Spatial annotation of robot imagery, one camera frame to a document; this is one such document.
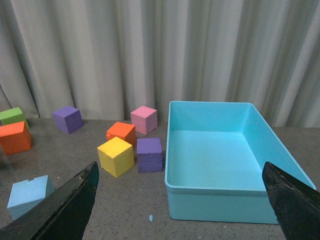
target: orange cube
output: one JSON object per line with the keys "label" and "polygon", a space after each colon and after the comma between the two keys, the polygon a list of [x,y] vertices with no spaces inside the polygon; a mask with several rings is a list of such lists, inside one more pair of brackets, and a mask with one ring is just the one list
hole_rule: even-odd
{"label": "orange cube", "polygon": [[112,127],[109,128],[108,131],[106,131],[107,141],[113,139],[114,137],[118,137],[132,146],[136,145],[137,137],[135,125],[117,121]]}
{"label": "orange cube", "polygon": [[0,126],[0,145],[6,155],[30,150],[31,141],[24,121]]}

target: gray countertop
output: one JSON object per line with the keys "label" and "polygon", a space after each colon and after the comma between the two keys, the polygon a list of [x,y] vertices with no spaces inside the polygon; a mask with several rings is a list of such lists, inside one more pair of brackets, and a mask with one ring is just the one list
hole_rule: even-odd
{"label": "gray countertop", "polygon": [[[84,126],[72,134],[59,131],[53,119],[29,119],[28,123],[31,150],[6,156],[0,149],[0,228],[12,221],[7,204],[13,183],[49,175],[57,189],[97,161],[100,178],[84,240],[285,239],[279,225],[170,218],[164,172],[138,173],[136,164],[115,178],[101,168],[97,147],[106,142],[106,132],[115,121],[85,120]],[[167,127],[167,123],[159,122],[158,128],[147,136],[161,138],[164,155]],[[273,130],[319,189],[320,128]],[[137,138],[145,137],[137,133]]]}

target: small blue foam piece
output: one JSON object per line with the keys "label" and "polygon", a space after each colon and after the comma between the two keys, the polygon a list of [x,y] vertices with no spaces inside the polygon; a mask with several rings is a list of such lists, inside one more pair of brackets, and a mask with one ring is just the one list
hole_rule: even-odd
{"label": "small blue foam piece", "polygon": [[6,208],[13,220],[16,220],[54,191],[55,188],[48,175],[16,182],[12,185]]}

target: plastic bin rim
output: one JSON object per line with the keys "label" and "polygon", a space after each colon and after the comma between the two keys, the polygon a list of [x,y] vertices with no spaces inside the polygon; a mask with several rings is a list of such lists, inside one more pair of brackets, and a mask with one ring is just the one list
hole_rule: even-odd
{"label": "plastic bin rim", "polygon": [[[169,111],[168,111],[168,128],[167,128],[167,145],[166,145],[166,152],[168,153],[169,150],[169,132],[170,132],[170,115],[171,115],[171,106],[173,103],[194,103],[194,104],[226,104],[226,105],[248,105],[250,106],[261,118],[261,120],[266,124],[266,126],[269,128],[269,130],[272,132],[272,134],[275,136],[279,144],[284,148],[284,150],[287,152],[287,154],[291,157],[292,161],[296,164],[296,166],[299,168],[299,170],[302,172],[308,183],[310,184],[310,187],[313,188],[314,190],[317,189],[316,185],[311,181],[309,176],[305,173],[305,171],[302,169],[302,167],[298,164],[298,162],[295,160],[295,158],[292,156],[292,154],[289,152],[289,150],[286,148],[286,146],[283,144],[283,142],[280,140],[280,138],[277,136],[277,134],[273,131],[273,129],[270,127],[270,125],[267,123],[265,118],[261,115],[261,113],[257,110],[255,105],[253,105],[251,102],[226,102],[226,101],[170,101],[169,102]],[[174,186],[171,185],[167,182],[167,165],[168,165],[168,156],[165,158],[165,175],[164,175],[164,181],[167,186],[172,186],[172,188],[183,188],[183,186]]]}
{"label": "plastic bin rim", "polygon": [[213,188],[213,187],[194,187],[194,186],[174,186],[168,184],[165,179],[165,188],[169,193],[173,194],[208,194],[208,195],[234,195],[234,196],[260,196],[266,197],[265,189],[253,188]]}

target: foam cube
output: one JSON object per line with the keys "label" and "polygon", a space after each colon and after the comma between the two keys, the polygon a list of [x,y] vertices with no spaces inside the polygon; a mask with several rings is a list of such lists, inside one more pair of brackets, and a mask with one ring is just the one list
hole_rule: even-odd
{"label": "foam cube", "polygon": [[133,146],[119,137],[114,137],[98,146],[101,167],[118,178],[135,165]]}
{"label": "foam cube", "polygon": [[13,220],[16,220],[54,191],[55,188],[48,175],[16,182],[12,185],[7,209]]}
{"label": "foam cube", "polygon": [[141,106],[131,112],[131,123],[135,130],[143,135],[148,135],[158,127],[157,110]]}
{"label": "foam cube", "polygon": [[106,140],[109,141],[114,137],[118,137],[127,143],[135,146],[137,144],[136,127],[132,124],[116,122],[106,131]]}
{"label": "foam cube", "polygon": [[139,173],[163,171],[163,151],[159,137],[138,138],[136,154]]}
{"label": "foam cube", "polygon": [[73,133],[84,125],[80,110],[75,107],[65,106],[54,111],[52,115],[56,127],[67,134]]}
{"label": "foam cube", "polygon": [[19,107],[0,112],[0,121],[2,125],[25,122],[26,127],[29,129],[26,117]]}
{"label": "foam cube", "polygon": [[0,126],[0,145],[6,155],[30,150],[32,138],[26,122]]}

